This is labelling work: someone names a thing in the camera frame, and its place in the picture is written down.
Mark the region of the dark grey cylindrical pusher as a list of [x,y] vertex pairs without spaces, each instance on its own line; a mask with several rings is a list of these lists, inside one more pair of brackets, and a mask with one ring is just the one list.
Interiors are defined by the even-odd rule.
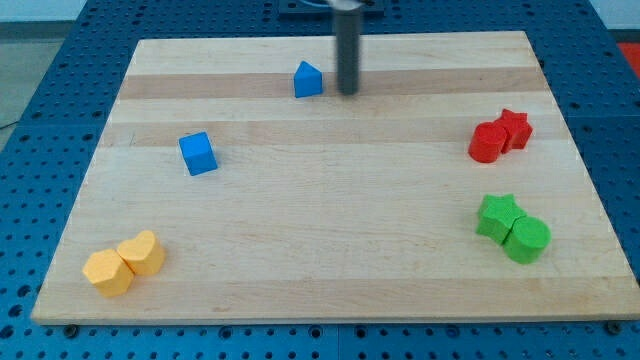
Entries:
[[361,3],[333,3],[337,87],[343,95],[355,95],[360,78]]

